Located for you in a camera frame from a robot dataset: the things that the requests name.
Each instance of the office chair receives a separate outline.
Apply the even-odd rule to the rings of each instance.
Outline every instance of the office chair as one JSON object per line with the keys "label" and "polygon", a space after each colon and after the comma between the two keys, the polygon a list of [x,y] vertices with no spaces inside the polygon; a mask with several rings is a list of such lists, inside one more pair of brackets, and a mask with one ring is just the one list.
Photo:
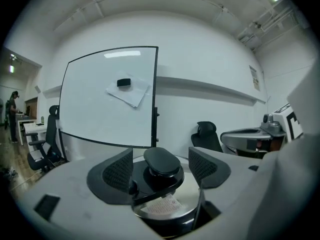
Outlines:
{"label": "office chair", "polygon": [[31,109],[30,106],[27,106],[27,107],[26,107],[26,111],[25,111],[25,115],[26,115],[26,116],[29,116],[29,114],[30,114],[30,109]]}
{"label": "office chair", "polygon": [[209,121],[197,122],[197,124],[199,125],[197,133],[191,135],[193,146],[223,153],[215,124]]}
{"label": "office chair", "polygon": [[[50,167],[53,163],[60,161],[62,155],[56,143],[56,134],[57,134],[57,126],[56,126],[56,115],[58,105],[53,105],[49,109],[49,117],[47,121],[46,128],[46,136],[45,140],[36,140],[33,141],[35,137],[37,137],[37,132],[27,133],[26,136],[31,136],[32,141],[29,142],[30,146],[36,146],[37,150],[28,153],[27,160],[29,166],[32,170],[36,171],[42,169],[44,172],[46,170],[50,170]],[[45,151],[44,144],[47,143],[50,145],[50,148]]]}

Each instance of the pipe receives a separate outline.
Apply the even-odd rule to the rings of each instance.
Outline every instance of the pipe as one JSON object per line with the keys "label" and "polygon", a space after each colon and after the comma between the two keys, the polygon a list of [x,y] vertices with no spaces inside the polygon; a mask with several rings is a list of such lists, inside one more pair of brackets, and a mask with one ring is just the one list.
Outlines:
{"label": "pipe", "polygon": [[215,17],[215,19],[212,21],[212,25],[216,24],[217,20],[220,18],[220,16],[221,16],[221,14],[222,14],[223,11],[224,11],[224,10],[222,9],[222,10],[219,12],[218,16]]}
{"label": "pipe", "polygon": [[102,10],[101,10],[101,8],[100,8],[100,5],[99,5],[98,1],[97,1],[97,0],[93,0],[93,1],[94,1],[95,7],[97,8],[100,16],[101,16],[102,18],[104,18],[105,16],[104,16],[104,14],[102,13]]}
{"label": "pipe", "polygon": [[281,2],[283,2],[284,0],[278,0],[276,1],[269,9],[267,9],[263,14],[261,14],[258,18],[255,18],[253,21],[250,22],[250,24],[244,29],[242,30],[237,36],[236,38],[239,39],[239,37],[246,32],[247,29],[249,29],[255,22],[257,22],[258,20],[260,20],[263,16],[265,16],[267,13],[271,13],[271,17],[272,17],[272,12],[271,10],[273,8],[275,8],[278,4],[280,4]]}
{"label": "pipe", "polygon": [[274,41],[274,40],[278,39],[279,37],[283,36],[284,34],[286,34],[286,33],[290,32],[290,31],[292,31],[293,29],[295,29],[295,28],[296,28],[296,27],[298,27],[298,26],[299,26],[299,24],[297,24],[297,25],[293,26],[292,28],[290,28],[290,29],[286,30],[285,32],[283,32],[283,33],[281,33],[281,34],[277,35],[276,37],[272,38],[271,40],[269,40],[269,41],[267,41],[267,42],[263,43],[261,46],[259,46],[259,47],[258,47],[258,49],[260,49],[260,48],[262,48],[262,47],[264,47],[264,46],[266,46],[266,45],[270,44],[272,41]]}
{"label": "pipe", "polygon": [[77,9],[76,11],[81,14],[81,16],[82,16],[83,21],[85,22],[85,24],[88,24],[88,21],[87,21],[87,19],[86,19],[86,16],[84,15],[82,9],[79,8],[79,9]]}
{"label": "pipe", "polygon": [[266,29],[264,29],[263,27],[261,27],[260,29],[266,33],[268,30],[270,30],[271,28],[273,28],[275,25],[277,25],[279,22],[281,22],[282,20],[284,20],[287,16],[289,16],[291,13],[293,12],[293,10],[288,11],[287,13],[285,13],[284,15],[282,15],[280,18],[278,18],[276,21],[274,21],[273,23],[271,23],[269,26],[267,26]]}
{"label": "pipe", "polygon": [[288,10],[290,10],[291,8],[288,6],[286,8],[284,8],[281,12],[279,12],[272,20],[267,20],[264,24],[262,24],[262,26],[266,27],[268,26],[270,23],[272,24],[274,21],[276,21],[278,18],[280,18],[282,15],[285,14],[285,12],[287,12]]}

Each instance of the white wall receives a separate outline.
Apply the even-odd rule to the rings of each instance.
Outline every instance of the white wall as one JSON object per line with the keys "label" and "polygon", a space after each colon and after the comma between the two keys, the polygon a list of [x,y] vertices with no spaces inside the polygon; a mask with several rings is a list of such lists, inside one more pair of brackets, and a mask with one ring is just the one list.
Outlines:
{"label": "white wall", "polygon": [[191,135],[197,132],[199,121],[213,122],[219,138],[226,131],[257,126],[253,102],[223,91],[157,83],[155,105],[160,114],[157,147],[182,157],[188,157]]}
{"label": "white wall", "polygon": [[5,104],[10,99],[12,92],[18,91],[19,98],[15,99],[15,105],[18,109],[25,112],[25,91],[27,80],[25,77],[19,77],[15,73],[0,75],[0,99],[3,100],[3,110],[1,122],[5,120]]}
{"label": "white wall", "polygon": [[[62,84],[69,61],[126,46],[159,46],[158,76],[209,83],[260,100],[267,98],[260,64],[245,46],[202,21],[158,11],[112,16],[65,39],[54,54],[45,89]],[[257,70],[260,91],[254,88],[249,65]],[[47,109],[59,101],[58,97],[47,99]],[[191,134],[196,132],[198,121],[214,122],[218,135],[229,130],[256,127],[266,113],[263,102],[261,104],[221,90],[157,83],[156,105],[160,113],[157,145],[176,155],[187,156],[188,147],[192,146]],[[66,135],[63,141],[68,149],[67,158],[71,161],[121,149]]]}
{"label": "white wall", "polygon": [[[47,72],[50,71],[52,57],[54,55],[55,44],[48,41],[45,36],[41,36],[30,24],[30,17],[25,11],[15,22],[9,35],[7,36],[4,46],[14,52],[23,60],[39,67],[39,72],[35,76],[29,77],[26,89],[26,99],[38,97],[37,100],[37,120],[41,116],[47,117],[47,100],[42,94],[45,89]],[[37,94],[35,86],[39,86],[41,93]]]}
{"label": "white wall", "polygon": [[[111,16],[64,40],[54,55],[46,89],[62,84],[68,62],[127,46],[159,46],[158,76],[209,83],[266,100],[261,68],[250,50],[203,21],[160,11]],[[249,65],[257,70],[261,91],[254,88]]]}
{"label": "white wall", "polygon": [[263,68],[269,113],[288,103],[288,95],[313,65],[317,57],[314,41],[310,30],[297,26],[256,52]]}

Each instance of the floor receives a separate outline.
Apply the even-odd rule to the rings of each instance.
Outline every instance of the floor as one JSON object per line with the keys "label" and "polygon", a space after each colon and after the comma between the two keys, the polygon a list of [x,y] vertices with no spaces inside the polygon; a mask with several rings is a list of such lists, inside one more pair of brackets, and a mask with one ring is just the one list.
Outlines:
{"label": "floor", "polygon": [[0,126],[0,165],[8,169],[13,167],[17,172],[9,185],[9,191],[15,200],[44,175],[41,170],[34,171],[29,167],[27,161],[28,144],[26,137],[22,137],[22,139],[23,146],[20,143],[11,143],[10,129],[5,130],[4,126]]}

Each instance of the ceiling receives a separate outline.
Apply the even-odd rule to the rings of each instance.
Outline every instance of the ceiling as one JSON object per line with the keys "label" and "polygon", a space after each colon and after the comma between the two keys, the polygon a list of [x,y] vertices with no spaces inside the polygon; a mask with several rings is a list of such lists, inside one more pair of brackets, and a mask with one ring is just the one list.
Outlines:
{"label": "ceiling", "polygon": [[[10,50],[3,48],[0,52],[0,75],[8,74],[19,78],[28,78],[34,76],[38,67],[27,62],[22,57],[15,55],[15,59],[12,60]],[[10,72],[10,65],[14,66],[14,72]]]}
{"label": "ceiling", "polygon": [[33,0],[24,16],[43,38],[59,42],[101,18],[142,10],[198,18],[253,51],[298,24],[290,0]]}

